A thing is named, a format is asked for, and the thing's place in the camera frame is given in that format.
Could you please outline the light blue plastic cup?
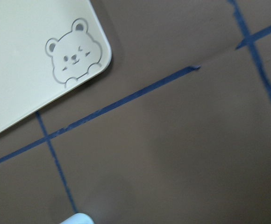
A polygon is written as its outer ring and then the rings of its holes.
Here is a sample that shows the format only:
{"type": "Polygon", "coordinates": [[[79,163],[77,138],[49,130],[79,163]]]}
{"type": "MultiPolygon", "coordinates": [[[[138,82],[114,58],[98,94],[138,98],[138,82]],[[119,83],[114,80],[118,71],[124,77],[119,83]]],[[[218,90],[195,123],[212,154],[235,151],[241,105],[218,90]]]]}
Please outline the light blue plastic cup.
{"type": "Polygon", "coordinates": [[[76,213],[61,222],[61,224],[94,224],[94,221],[87,214],[76,213]]]}

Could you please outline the cream bear serving tray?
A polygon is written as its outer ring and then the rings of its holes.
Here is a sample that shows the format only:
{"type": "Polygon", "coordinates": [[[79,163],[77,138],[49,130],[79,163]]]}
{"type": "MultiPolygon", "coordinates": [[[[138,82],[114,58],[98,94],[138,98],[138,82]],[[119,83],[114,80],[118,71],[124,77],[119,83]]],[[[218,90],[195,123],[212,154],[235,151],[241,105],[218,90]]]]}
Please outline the cream bear serving tray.
{"type": "Polygon", "coordinates": [[[102,73],[112,50],[89,0],[0,0],[0,133],[102,73]]]}

